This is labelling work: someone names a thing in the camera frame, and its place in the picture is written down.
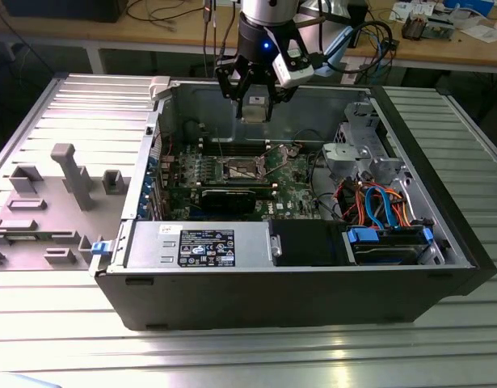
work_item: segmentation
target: wire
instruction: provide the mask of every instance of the wire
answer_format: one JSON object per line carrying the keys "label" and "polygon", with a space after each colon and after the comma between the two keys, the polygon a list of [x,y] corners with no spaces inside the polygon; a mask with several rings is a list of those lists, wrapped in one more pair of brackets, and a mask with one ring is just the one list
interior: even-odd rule
{"label": "wire", "polygon": [[213,39],[214,40],[214,43],[213,43],[213,47],[214,47],[214,52],[213,52],[213,55],[214,55],[213,78],[216,75],[216,72],[214,70],[216,69],[216,66],[217,66],[217,62],[216,62],[216,46],[217,46],[216,8],[217,8],[217,2],[216,2],[216,0],[213,0],[213,30],[214,30],[214,39]]}
{"label": "wire", "polygon": [[373,211],[372,211],[372,207],[371,207],[371,204],[370,204],[370,197],[372,196],[372,192],[374,190],[378,190],[381,193],[381,196],[383,197],[383,201],[384,201],[384,204],[385,204],[386,220],[388,221],[389,225],[390,226],[397,226],[397,220],[395,219],[394,215],[392,214],[392,209],[390,207],[390,199],[386,195],[387,193],[386,193],[386,191],[385,191],[384,188],[380,188],[380,187],[377,187],[377,186],[372,186],[365,193],[365,196],[364,196],[364,207],[365,207],[365,210],[366,210],[368,216],[370,217],[370,219],[372,221],[374,221],[376,223],[377,226],[379,226],[381,229],[384,229],[383,224],[381,224],[381,222],[377,218],[374,217]]}
{"label": "wire", "polygon": [[295,136],[293,136],[292,142],[294,143],[295,141],[297,141],[298,135],[300,135],[301,133],[304,133],[304,132],[314,133],[318,137],[318,139],[320,139],[324,143],[326,142],[325,139],[323,138],[322,134],[319,131],[317,131],[316,129],[311,129],[311,128],[301,129],[300,131],[295,133]]}
{"label": "wire", "polygon": [[[382,27],[385,29],[386,31],[386,35],[388,35],[388,44],[386,45],[385,49],[381,51],[381,54],[373,60],[372,63],[370,63],[369,65],[366,65],[358,70],[345,70],[345,69],[340,69],[338,67],[335,67],[333,66],[331,63],[329,63],[329,59],[331,59],[331,57],[333,55],[335,55],[356,33],[358,33],[359,31],[362,31],[363,28],[367,27],[367,26],[379,26],[379,27]],[[349,32],[339,43],[338,45],[331,51],[329,52],[329,54],[327,54],[325,57],[324,57],[324,61],[326,62],[327,66],[329,67],[329,69],[331,70],[334,70],[334,71],[337,71],[339,73],[344,73],[344,74],[356,74],[356,73],[362,73],[368,69],[371,69],[372,67],[374,67],[375,65],[377,65],[379,62],[381,62],[381,60],[386,56],[386,54],[389,52],[390,50],[390,47],[392,45],[392,41],[393,41],[393,34],[392,34],[392,30],[390,29],[390,26],[386,23],[383,23],[382,21],[379,21],[379,20],[371,20],[369,22],[364,22],[362,24],[360,24],[359,26],[357,27],[354,27],[354,29]]]}
{"label": "wire", "polygon": [[170,142],[170,144],[169,144],[169,150],[167,151],[166,156],[171,155],[171,151],[173,150],[173,135],[172,134],[169,136],[169,139],[170,139],[169,140],[169,142]]}
{"label": "wire", "polygon": [[[192,12],[202,11],[204,9],[201,6],[200,8],[194,8],[192,10],[182,12],[181,14],[167,16],[166,18],[155,18],[153,16],[153,17],[150,17],[149,19],[143,19],[143,18],[139,18],[138,16],[135,16],[135,15],[133,15],[131,13],[131,10],[132,10],[133,6],[136,6],[139,2],[143,2],[143,1],[145,1],[145,0],[135,0],[134,2],[132,2],[128,7],[126,7],[126,15],[128,15],[132,19],[135,19],[135,20],[138,20],[138,21],[141,21],[141,22],[164,22],[166,20],[172,20],[172,19],[179,18],[180,16],[191,14]],[[151,12],[151,14],[154,14],[155,12],[162,11],[162,10],[174,9],[174,8],[177,8],[177,7],[181,6],[182,4],[179,4],[178,6],[164,6],[164,7],[161,7],[161,8],[157,8],[156,10],[153,10]]]}
{"label": "wire", "polygon": [[411,223],[408,221],[408,215],[406,213],[406,204],[402,204],[402,214],[404,215],[404,222],[407,226],[411,226]]}
{"label": "wire", "polygon": [[318,161],[318,158],[320,157],[320,154],[322,153],[322,150],[319,150],[317,153],[316,153],[316,156],[314,157],[314,161],[313,161],[313,168],[311,170],[311,173],[310,173],[310,187],[311,187],[311,193],[313,194],[313,198],[316,199],[316,201],[318,202],[318,204],[320,206],[322,206],[325,210],[327,210],[329,212],[329,214],[333,217],[333,218],[336,218],[338,219],[338,214],[336,214],[332,209],[329,209],[329,206],[327,206],[326,204],[324,204],[321,200],[320,200],[320,196],[317,196],[316,195],[316,192],[314,190],[314,186],[313,186],[313,175],[314,175],[314,168],[316,167],[316,162]]}
{"label": "wire", "polygon": [[17,32],[17,31],[16,31],[16,30],[15,30],[15,29],[14,29],[14,28],[13,28],[13,27],[9,24],[9,23],[8,23],[8,22],[7,22],[7,20],[4,18],[4,16],[2,15],[2,13],[1,13],[1,12],[0,12],[0,20],[4,22],[4,24],[7,26],[7,28],[9,28],[9,29],[10,29],[10,31],[11,31],[11,32],[13,32],[13,33],[16,35],[16,37],[17,37],[17,38],[19,38],[19,39],[22,41],[22,43],[23,43],[23,44],[25,44],[25,46],[26,46],[28,49],[30,49],[30,50],[31,50],[31,52],[32,52],[33,54],[35,54],[35,57],[37,57],[37,58],[38,58],[38,60],[39,60],[39,61],[40,61],[40,62],[41,62],[41,63],[42,63],[42,64],[43,64],[43,65],[44,65],[47,69],[48,69],[48,71],[49,71],[51,74],[54,74],[54,70],[53,70],[53,68],[52,68],[51,66],[49,66],[49,65],[47,64],[47,62],[46,62],[46,61],[44,61],[44,58],[42,58],[42,57],[40,56],[40,54],[38,54],[38,53],[36,52],[36,50],[35,50],[33,47],[31,47],[31,45],[30,45],[28,42],[26,42],[26,41],[23,39],[23,37],[22,37],[22,36],[21,36],[21,35],[20,35],[20,34],[19,34],[19,33],[18,33],[18,32]]}
{"label": "wire", "polygon": [[[323,17],[322,0],[318,0],[318,15]],[[323,53],[323,23],[318,24],[318,49]]]}
{"label": "wire", "polygon": [[22,58],[22,65],[20,66],[20,70],[19,70],[19,84],[20,84],[20,87],[22,87],[22,70],[23,70],[23,67],[25,66],[25,60],[27,58],[27,55],[29,55],[30,52],[31,52],[31,49],[28,48],[27,52],[25,53],[25,55]]}
{"label": "wire", "polygon": [[229,34],[230,34],[230,30],[232,29],[232,26],[234,25],[234,21],[235,21],[235,14],[236,14],[236,10],[235,10],[235,2],[232,2],[232,17],[230,18],[229,25],[228,25],[228,27],[226,28],[226,31],[225,31],[225,36],[223,36],[223,41],[221,42],[221,48],[219,49],[219,60],[220,60],[220,61],[221,61],[221,60],[223,59],[223,57],[225,56],[225,50],[226,50],[226,40],[228,39]]}
{"label": "wire", "polygon": [[205,22],[203,28],[203,66],[205,68],[205,77],[208,78],[207,70],[207,32],[208,32],[208,22]]}
{"label": "wire", "polygon": [[[382,50],[382,48],[381,48],[381,42],[379,41],[379,38],[378,38],[375,34],[373,34],[372,32],[367,32],[367,31],[364,31],[364,33],[365,33],[365,34],[368,34],[371,38],[373,38],[373,39],[376,41],[376,45],[377,45],[376,50],[377,50],[377,52],[378,52],[378,54],[379,54],[379,57],[380,57],[380,56],[381,56],[381,54],[382,54],[382,51],[383,51],[383,50]],[[381,64],[381,61],[379,61],[379,62],[377,63],[377,66],[376,66],[376,71],[374,71],[374,73],[373,73],[373,75],[372,75],[372,77],[371,77],[371,79],[373,80],[373,81],[372,81],[372,83],[375,81],[374,76],[375,76],[375,75],[379,72],[379,65],[380,65],[380,64]]]}

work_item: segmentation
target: slotted aluminum surface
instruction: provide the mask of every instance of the slotted aluminum surface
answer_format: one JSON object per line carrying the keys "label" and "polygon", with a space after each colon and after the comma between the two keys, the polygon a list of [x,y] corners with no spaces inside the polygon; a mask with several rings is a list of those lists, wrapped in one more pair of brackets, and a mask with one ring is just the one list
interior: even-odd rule
{"label": "slotted aluminum surface", "polygon": [[[444,115],[438,123],[457,124],[443,101],[430,105],[429,112],[409,106],[411,113],[402,110],[403,115],[433,118],[438,110]],[[429,130],[442,136],[459,129],[430,124]],[[461,130],[459,142],[434,141],[422,133],[419,124],[416,136],[429,152],[483,150],[470,131]],[[457,160],[435,155],[440,167]],[[492,158],[478,160],[494,165]],[[468,170],[449,165],[440,173],[457,200],[469,199],[466,213],[484,233],[497,265],[497,234],[487,233],[497,231],[497,217],[473,209],[478,205],[471,198],[488,200],[479,199],[479,189],[465,180]],[[497,183],[497,169],[471,176],[480,184]],[[496,186],[493,193],[497,199]],[[468,297],[442,301],[413,324],[133,332],[86,272],[4,272],[0,370],[77,388],[497,386],[497,276]]]}
{"label": "slotted aluminum surface", "polygon": [[90,177],[120,170],[131,177],[149,112],[147,77],[72,74],[55,79],[10,140],[0,163],[0,208],[13,190],[18,164],[34,165],[43,176],[63,176],[50,153],[56,143],[72,143],[74,159]]}

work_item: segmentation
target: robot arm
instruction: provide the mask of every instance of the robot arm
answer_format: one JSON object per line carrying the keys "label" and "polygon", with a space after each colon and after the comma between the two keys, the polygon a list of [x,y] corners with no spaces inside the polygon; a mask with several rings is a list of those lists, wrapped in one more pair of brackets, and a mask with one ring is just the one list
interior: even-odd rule
{"label": "robot arm", "polygon": [[[242,1],[238,53],[234,58],[220,59],[216,67],[223,96],[238,104],[238,119],[242,117],[244,95],[252,84],[267,85],[270,120],[273,106],[288,102],[298,86],[313,77],[310,55],[293,21],[298,6],[299,0]],[[234,72],[240,76],[235,85],[229,81]]]}
{"label": "robot arm", "polygon": [[[216,76],[223,96],[237,103],[238,119],[242,118],[242,102],[250,86],[266,85],[269,100],[266,121],[269,121],[275,104],[288,102],[297,88],[315,74],[310,52],[320,51],[316,54],[320,58],[315,66],[316,74],[330,76],[338,70],[335,65],[341,60],[356,30],[353,31],[349,26],[350,15],[346,9],[343,13],[344,7],[338,6],[340,2],[334,0],[241,2],[237,54],[229,59],[220,58]],[[334,22],[332,24],[336,27],[331,34],[325,35],[328,44],[326,52],[322,53],[322,44],[318,43],[322,39],[322,35],[318,35],[321,31],[318,24],[326,19]],[[356,29],[360,31],[364,24]],[[379,61],[387,52],[388,49],[383,50]],[[240,78],[237,84],[232,84],[229,77],[236,72]]]}

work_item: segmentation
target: warning label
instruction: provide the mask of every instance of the warning label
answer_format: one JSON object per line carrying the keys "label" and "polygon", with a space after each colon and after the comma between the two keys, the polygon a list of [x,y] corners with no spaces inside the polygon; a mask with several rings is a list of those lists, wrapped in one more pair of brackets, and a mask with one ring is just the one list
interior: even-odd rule
{"label": "warning label", "polygon": [[180,267],[235,267],[233,230],[182,230]]}

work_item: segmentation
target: table leg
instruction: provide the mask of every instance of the table leg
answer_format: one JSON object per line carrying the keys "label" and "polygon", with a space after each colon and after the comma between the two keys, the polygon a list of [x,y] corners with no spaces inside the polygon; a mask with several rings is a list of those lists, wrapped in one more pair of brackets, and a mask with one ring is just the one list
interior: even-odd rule
{"label": "table leg", "polygon": [[103,58],[101,57],[101,52],[98,48],[86,47],[86,55],[88,55],[88,61],[90,61],[92,73],[106,74],[106,66],[104,64]]}
{"label": "table leg", "polygon": [[0,56],[8,62],[14,62],[16,59],[11,44],[7,42],[0,42]]}

